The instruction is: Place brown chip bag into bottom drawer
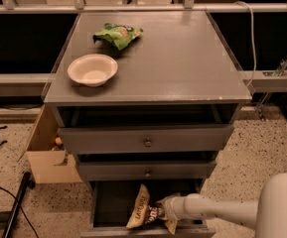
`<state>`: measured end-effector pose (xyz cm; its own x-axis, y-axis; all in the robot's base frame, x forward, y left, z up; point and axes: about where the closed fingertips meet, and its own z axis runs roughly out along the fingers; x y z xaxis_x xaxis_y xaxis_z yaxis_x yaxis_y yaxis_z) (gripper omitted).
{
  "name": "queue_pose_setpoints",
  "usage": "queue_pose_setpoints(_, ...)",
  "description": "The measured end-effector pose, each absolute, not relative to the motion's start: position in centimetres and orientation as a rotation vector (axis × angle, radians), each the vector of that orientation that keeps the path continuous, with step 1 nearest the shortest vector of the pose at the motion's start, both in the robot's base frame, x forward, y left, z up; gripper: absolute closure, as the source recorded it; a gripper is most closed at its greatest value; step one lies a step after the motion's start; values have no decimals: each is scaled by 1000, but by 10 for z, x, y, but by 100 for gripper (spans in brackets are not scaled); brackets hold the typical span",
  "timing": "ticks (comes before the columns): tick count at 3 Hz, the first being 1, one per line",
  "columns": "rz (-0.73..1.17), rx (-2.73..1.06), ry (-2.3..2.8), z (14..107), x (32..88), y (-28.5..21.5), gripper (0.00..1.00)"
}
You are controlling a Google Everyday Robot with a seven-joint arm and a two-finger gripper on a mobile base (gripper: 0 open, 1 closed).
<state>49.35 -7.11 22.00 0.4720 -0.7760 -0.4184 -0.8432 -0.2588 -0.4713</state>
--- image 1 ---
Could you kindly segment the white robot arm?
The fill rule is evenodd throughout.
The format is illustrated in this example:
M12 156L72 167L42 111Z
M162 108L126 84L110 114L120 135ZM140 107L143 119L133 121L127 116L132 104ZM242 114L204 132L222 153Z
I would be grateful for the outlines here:
M218 218L255 231L255 238L287 238L287 174L272 177L257 201L216 201L199 193L165 200L171 220Z

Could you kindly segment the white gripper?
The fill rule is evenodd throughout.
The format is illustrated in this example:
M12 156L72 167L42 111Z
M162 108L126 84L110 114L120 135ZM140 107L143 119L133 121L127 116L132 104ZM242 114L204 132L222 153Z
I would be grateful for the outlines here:
M170 220L182 220L187 218L187 211L185 209L184 196L169 196L165 198L163 203L165 215Z

